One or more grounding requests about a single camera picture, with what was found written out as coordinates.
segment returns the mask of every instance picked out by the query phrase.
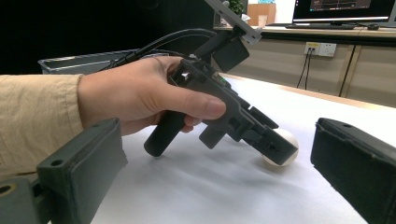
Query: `keyboard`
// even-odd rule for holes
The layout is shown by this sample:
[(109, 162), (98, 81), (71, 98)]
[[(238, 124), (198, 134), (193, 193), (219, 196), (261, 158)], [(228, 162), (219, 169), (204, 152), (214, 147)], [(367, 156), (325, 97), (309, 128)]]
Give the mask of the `keyboard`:
[(329, 24), (310, 24), (310, 25), (287, 25), (286, 29), (314, 29), (314, 30), (353, 30), (356, 25), (329, 25)]

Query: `white cup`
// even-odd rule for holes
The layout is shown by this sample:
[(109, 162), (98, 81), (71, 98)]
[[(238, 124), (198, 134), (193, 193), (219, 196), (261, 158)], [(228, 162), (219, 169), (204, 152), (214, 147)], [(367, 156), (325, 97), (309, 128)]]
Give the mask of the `white cup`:
[(259, 15), (259, 26), (261, 28), (265, 27), (265, 24), (267, 23), (267, 16), (266, 15)]

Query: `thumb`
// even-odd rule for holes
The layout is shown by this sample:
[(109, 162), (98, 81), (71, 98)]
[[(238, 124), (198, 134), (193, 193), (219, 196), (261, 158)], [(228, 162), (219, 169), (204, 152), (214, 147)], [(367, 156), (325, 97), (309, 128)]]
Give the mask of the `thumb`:
[(188, 89), (167, 85), (163, 89), (162, 108), (182, 112), (198, 119), (218, 119), (226, 105), (218, 97)]

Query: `human hand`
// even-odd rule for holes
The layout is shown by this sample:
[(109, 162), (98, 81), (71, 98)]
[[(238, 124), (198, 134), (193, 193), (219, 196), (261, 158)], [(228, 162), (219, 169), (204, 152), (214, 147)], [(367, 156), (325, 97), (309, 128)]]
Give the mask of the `human hand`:
[(226, 105), (217, 97), (167, 83), (180, 63), (178, 57), (156, 57), (128, 63), (81, 78), (78, 107), (85, 128), (119, 118), (122, 134), (158, 124), (165, 110), (187, 114), (183, 132), (202, 119), (221, 117)]

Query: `black handle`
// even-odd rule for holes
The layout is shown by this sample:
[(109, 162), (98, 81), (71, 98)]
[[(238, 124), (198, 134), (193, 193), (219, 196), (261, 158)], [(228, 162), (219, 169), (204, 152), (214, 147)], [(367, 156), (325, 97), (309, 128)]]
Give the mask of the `black handle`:
[(145, 150), (154, 157), (163, 154), (176, 135), (184, 127), (186, 114), (176, 111), (166, 111), (157, 128), (145, 142)]

